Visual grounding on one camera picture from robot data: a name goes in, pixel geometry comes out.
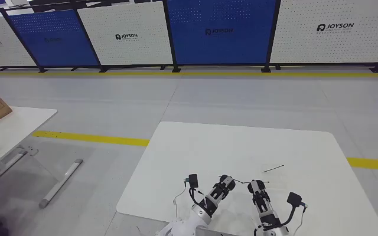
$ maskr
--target white partition panel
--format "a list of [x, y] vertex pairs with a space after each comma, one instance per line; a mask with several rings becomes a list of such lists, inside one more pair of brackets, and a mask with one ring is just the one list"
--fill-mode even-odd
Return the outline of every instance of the white partition panel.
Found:
[[4, 17], [0, 17], [0, 66], [35, 66]]
[[103, 65], [171, 64], [162, 2], [79, 9]]
[[271, 63], [378, 61], [378, 0], [282, 0]]

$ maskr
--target cardboard box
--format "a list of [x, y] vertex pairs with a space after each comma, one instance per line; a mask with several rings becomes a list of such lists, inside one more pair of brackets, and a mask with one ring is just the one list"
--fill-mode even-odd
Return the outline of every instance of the cardboard box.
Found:
[[0, 119], [12, 112], [12, 109], [0, 99]]

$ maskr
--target joyson logo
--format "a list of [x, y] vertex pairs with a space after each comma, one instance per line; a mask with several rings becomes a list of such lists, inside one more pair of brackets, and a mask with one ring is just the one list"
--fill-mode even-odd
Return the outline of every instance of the joyson logo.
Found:
[[220, 35], [234, 32], [233, 28], [224, 29], [205, 29], [205, 35]]
[[60, 42], [61, 38], [45, 38], [45, 42]]
[[323, 31], [332, 31], [332, 32], [350, 32], [353, 28], [354, 23], [345, 23], [345, 24], [328, 24], [326, 27], [325, 24], [318, 25], [317, 32]]
[[137, 34], [116, 34], [116, 39], [121, 41], [136, 41], [138, 39]]

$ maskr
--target yellow floor line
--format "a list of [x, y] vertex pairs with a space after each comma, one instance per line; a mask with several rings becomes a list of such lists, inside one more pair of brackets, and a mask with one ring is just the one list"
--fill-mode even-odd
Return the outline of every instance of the yellow floor line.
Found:
[[347, 158], [352, 167], [378, 169], [378, 159]]
[[[142, 146], [147, 147], [149, 140], [132, 139], [129, 137], [111, 137], [99, 135], [84, 135], [80, 133], [62, 133], [51, 131], [36, 131], [35, 137], [50, 137], [53, 139], [69, 139], [85, 142], [113, 143], [120, 145]], [[350, 166], [368, 169], [378, 169], [378, 159], [347, 158]]]
[[46, 72], [46, 73], [6, 73], [0, 76], [267, 76], [267, 77], [378, 77], [378, 73], [248, 73], [248, 72]]
[[97, 142], [97, 143], [113, 143], [121, 145], [142, 146], [147, 147], [149, 140], [146, 139], [131, 139], [128, 137], [110, 137], [99, 135], [84, 135], [80, 133], [62, 133], [51, 131], [36, 131], [33, 133], [35, 137], [51, 137], [53, 139], [69, 139], [85, 142]]

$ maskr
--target blue partition panel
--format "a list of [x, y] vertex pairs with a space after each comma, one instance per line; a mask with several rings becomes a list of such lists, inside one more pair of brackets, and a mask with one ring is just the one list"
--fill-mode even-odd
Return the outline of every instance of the blue partition panel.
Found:
[[9, 17], [41, 66], [98, 65], [73, 10]]
[[178, 64], [264, 63], [276, 0], [168, 0]]

